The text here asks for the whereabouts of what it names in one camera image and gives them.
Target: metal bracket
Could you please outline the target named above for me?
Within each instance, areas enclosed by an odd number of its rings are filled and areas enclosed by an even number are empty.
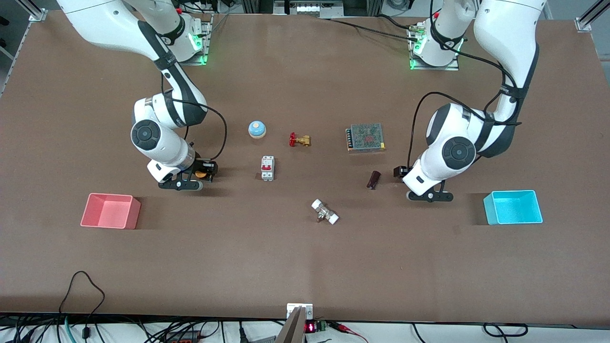
[[[196,27],[196,31],[193,33],[192,40],[193,44],[200,47],[193,57],[186,61],[180,62],[180,65],[206,65],[207,56],[210,53],[210,40],[212,39],[212,24],[214,23],[214,14],[210,18],[210,21],[202,21],[199,18],[196,19],[201,25]]]
[[[578,32],[591,32],[591,23],[610,8],[610,0],[596,1],[583,15],[574,19]]]
[[[307,320],[314,318],[314,305],[313,304],[301,304],[301,303],[288,303],[286,304],[286,318],[290,317],[290,314],[296,307],[304,307],[307,311]]]
[[[580,33],[591,32],[591,25],[587,24],[587,25],[583,26],[583,23],[580,18],[574,19],[574,25],[576,25],[576,30]]]
[[[41,12],[41,13],[40,13],[40,15],[39,15],[39,18],[36,18],[36,17],[35,17],[35,16],[33,16],[33,15],[30,15],[29,21],[32,21],[32,22],[36,22],[36,21],[45,21],[45,19],[46,19],[46,15],[49,13],[49,10],[46,10],[46,9],[40,9],[40,12]]]
[[[423,26],[424,26],[424,22],[417,23],[417,27],[421,27],[422,29],[425,30],[425,28]],[[448,65],[445,65],[442,67],[435,67],[435,66],[429,65],[426,62],[424,62],[421,57],[419,57],[418,55],[415,54],[414,51],[419,51],[420,49],[423,49],[423,44],[424,44],[425,40],[427,39],[425,31],[417,31],[417,32],[412,32],[411,30],[406,30],[406,31],[407,31],[407,37],[416,38],[418,40],[417,42],[412,42],[409,40],[409,43],[408,43],[409,44],[409,67],[411,70],[453,70],[453,71],[459,70],[457,54],[455,56],[453,56],[453,60],[451,60],[451,62]],[[463,43],[464,43],[464,39],[462,39],[462,41],[456,45],[455,49],[459,51],[460,48],[462,47]]]

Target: red wire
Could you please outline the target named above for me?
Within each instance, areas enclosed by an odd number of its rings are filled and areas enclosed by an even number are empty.
[[[362,338],[366,343],[368,343],[368,340],[366,338],[362,337],[362,335],[360,335],[360,334],[357,334],[357,333],[355,333],[353,331],[349,332],[349,334],[353,334],[354,336],[358,336],[358,337]]]
[[[346,327],[346,326],[345,326],[345,325],[343,325],[343,324],[339,324],[339,331],[340,331],[340,332],[343,332],[343,333],[346,333],[346,334],[353,334],[354,336],[358,336],[358,337],[362,338],[362,339],[363,339],[363,340],[364,340],[366,343],[368,343],[368,339],[364,338],[364,337],[363,337],[361,334],[359,334],[359,333],[355,333],[355,332],[354,332],[354,330],[352,330],[352,329],[350,329],[350,328]]]

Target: green led light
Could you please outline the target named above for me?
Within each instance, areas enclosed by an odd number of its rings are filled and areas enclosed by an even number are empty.
[[[197,36],[194,36],[192,34],[188,34],[188,39],[191,41],[191,44],[193,45],[193,49],[195,49],[195,50],[201,49],[201,39],[199,39]]]

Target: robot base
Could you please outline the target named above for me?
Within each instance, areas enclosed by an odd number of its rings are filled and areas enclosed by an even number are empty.
[[[425,24],[423,22],[417,23],[417,27],[421,27],[422,29],[424,25]],[[421,57],[414,53],[414,51],[419,51],[422,48],[423,42],[426,40],[426,34],[424,32],[411,32],[410,30],[407,30],[407,37],[416,38],[418,40],[417,42],[409,41],[409,66],[411,70],[459,70],[457,56],[454,56],[453,60],[451,60],[448,65],[444,65],[442,67],[435,67],[433,65],[427,64],[422,60]],[[462,43],[457,46],[457,50],[460,49]]]
[[[212,23],[214,22],[214,15],[212,15],[210,21],[201,21],[199,18],[197,18],[196,22],[198,25],[195,26],[195,32],[193,35],[191,35],[191,40],[193,47],[201,50],[199,50],[188,60],[180,62],[181,65],[207,64],[207,55],[210,52],[210,40],[212,39]]]

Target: plastic container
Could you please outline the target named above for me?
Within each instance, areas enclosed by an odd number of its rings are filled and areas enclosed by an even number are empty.
[[[91,193],[82,214],[86,228],[135,229],[140,202],[131,195]]]
[[[483,199],[483,205],[489,225],[542,223],[533,190],[494,190]]]

